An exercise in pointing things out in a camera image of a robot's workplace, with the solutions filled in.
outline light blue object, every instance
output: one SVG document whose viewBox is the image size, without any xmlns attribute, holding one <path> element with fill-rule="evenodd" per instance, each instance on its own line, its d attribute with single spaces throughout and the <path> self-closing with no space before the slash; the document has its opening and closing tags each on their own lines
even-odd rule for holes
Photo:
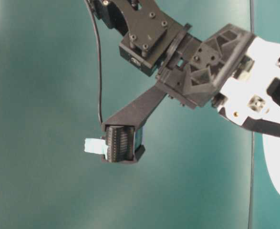
<svg viewBox="0 0 280 229">
<path fill-rule="evenodd" d="M 107 160 L 107 150 L 108 146 L 106 141 L 103 139 L 87 138 L 84 143 L 84 151 L 91 154 L 104 155 Z"/>
<path fill-rule="evenodd" d="M 134 151 L 136 151 L 143 142 L 143 127 L 141 129 L 138 129 L 135 133 L 135 148 Z"/>
</svg>

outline black cable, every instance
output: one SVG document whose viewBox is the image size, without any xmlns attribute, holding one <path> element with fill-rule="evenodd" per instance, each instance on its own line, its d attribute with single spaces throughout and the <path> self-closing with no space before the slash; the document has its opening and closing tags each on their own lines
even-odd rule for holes
<svg viewBox="0 0 280 229">
<path fill-rule="evenodd" d="M 98 79 L 99 79 L 99 89 L 98 89 L 98 121 L 100 124 L 103 123 L 103 117 L 102 117 L 102 55 L 101 55 L 101 41 L 100 41 L 100 35 L 98 33 L 98 29 L 96 26 L 95 17 L 93 15 L 93 9 L 90 6 L 90 3 L 88 0 L 84 0 L 86 3 L 87 9 L 89 11 L 95 37 L 96 37 L 96 48 L 97 48 L 97 61 L 98 61 Z"/>
<path fill-rule="evenodd" d="M 254 0 L 250 0 L 250 27 L 251 32 L 254 32 Z M 250 200 L 249 200 L 249 217 L 248 229 L 252 229 L 252 214 L 253 214 L 253 178 L 254 178 L 254 150 L 255 150 L 255 135 L 251 133 L 251 178 L 250 178 Z"/>
</svg>

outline black wire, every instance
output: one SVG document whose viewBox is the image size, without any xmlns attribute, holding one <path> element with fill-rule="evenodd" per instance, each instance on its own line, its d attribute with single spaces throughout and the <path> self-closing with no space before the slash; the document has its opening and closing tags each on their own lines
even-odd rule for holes
<svg viewBox="0 0 280 229">
<path fill-rule="evenodd" d="M 254 32 L 254 0 L 250 0 L 250 27 L 251 32 Z M 251 133 L 251 179 L 250 179 L 250 200 L 249 200 L 249 217 L 248 229 L 252 228 L 252 214 L 253 214 L 253 179 L 254 179 L 254 150 L 255 150 L 255 135 Z"/>
<path fill-rule="evenodd" d="M 97 61 L 98 61 L 98 79 L 99 79 L 99 89 L 98 89 L 98 121 L 100 124 L 103 123 L 103 117 L 102 117 L 102 55 L 101 55 L 101 41 L 100 41 L 100 35 L 96 26 L 95 17 L 93 15 L 93 9 L 90 6 L 90 3 L 88 0 L 84 0 L 86 3 L 87 9 L 89 11 L 95 37 L 96 37 L 96 48 L 97 48 Z"/>
</svg>

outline hex bolt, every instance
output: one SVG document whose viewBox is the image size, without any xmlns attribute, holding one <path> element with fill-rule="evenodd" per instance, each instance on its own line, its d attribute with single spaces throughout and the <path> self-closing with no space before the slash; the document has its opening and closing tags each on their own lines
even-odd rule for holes
<svg viewBox="0 0 280 229">
<path fill-rule="evenodd" d="M 143 44 L 142 47 L 143 47 L 142 56 L 145 58 L 148 55 L 147 50 L 149 48 L 149 45 L 148 44 Z"/>
<path fill-rule="evenodd" d="M 109 1 L 108 0 L 104 0 L 103 4 L 104 4 L 104 6 L 108 6 L 109 5 Z"/>
<path fill-rule="evenodd" d="M 134 34 L 130 35 L 130 40 L 134 42 L 136 40 L 136 36 Z"/>
<path fill-rule="evenodd" d="M 155 14 L 154 12 L 150 12 L 150 13 L 149 13 L 149 17 L 150 17 L 151 19 L 155 18 L 155 16 L 156 16 L 156 14 Z"/>
<path fill-rule="evenodd" d="M 136 40 L 136 36 L 134 34 L 132 34 L 129 36 L 129 38 L 130 38 L 130 48 L 135 49 L 134 41 Z"/>
<path fill-rule="evenodd" d="M 168 25 L 167 21 L 162 21 L 161 22 L 162 27 L 166 27 Z"/>
<path fill-rule="evenodd" d="M 148 45 L 148 44 L 143 44 L 143 49 L 144 49 L 145 51 L 147 51 L 148 48 L 149 48 L 149 45 Z"/>
</svg>

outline teal backdrop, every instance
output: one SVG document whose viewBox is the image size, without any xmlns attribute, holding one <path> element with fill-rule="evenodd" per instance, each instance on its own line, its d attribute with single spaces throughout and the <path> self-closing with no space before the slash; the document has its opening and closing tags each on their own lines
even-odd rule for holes
<svg viewBox="0 0 280 229">
<path fill-rule="evenodd" d="M 247 0 L 157 2 L 202 40 L 227 23 L 250 30 Z M 98 27 L 107 118 L 155 79 L 119 56 L 116 31 Z M 141 161 L 105 164 L 83 151 L 103 134 L 97 85 L 82 0 L 0 0 L 0 229 L 247 228 L 250 132 L 210 105 L 166 98 L 145 127 Z"/>
<path fill-rule="evenodd" d="M 255 0 L 253 9 L 254 32 L 268 41 L 280 43 L 280 1 Z M 252 228 L 280 229 L 280 195 L 269 177 L 259 134 L 254 161 Z"/>
</svg>

